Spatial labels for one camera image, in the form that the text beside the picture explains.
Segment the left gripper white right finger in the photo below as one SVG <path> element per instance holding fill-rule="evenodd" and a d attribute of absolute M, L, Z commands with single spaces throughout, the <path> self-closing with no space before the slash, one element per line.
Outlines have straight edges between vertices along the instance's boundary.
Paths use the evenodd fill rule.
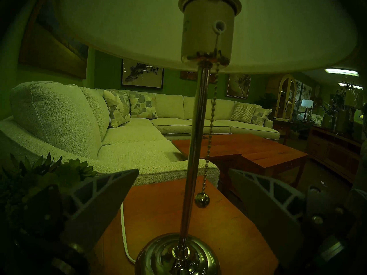
<path fill-rule="evenodd" d="M 344 249 L 354 215 L 320 188 L 306 193 L 271 177 L 229 169 L 248 218 L 255 224 L 280 266 L 324 262 Z"/>

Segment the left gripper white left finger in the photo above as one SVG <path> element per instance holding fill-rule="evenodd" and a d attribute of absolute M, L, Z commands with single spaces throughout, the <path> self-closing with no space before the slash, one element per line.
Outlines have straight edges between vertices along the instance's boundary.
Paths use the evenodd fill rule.
<path fill-rule="evenodd" d="M 88 177 L 66 193 L 51 184 L 20 205 L 12 245 L 40 253 L 83 256 L 94 248 L 139 175 L 139 169 Z"/>

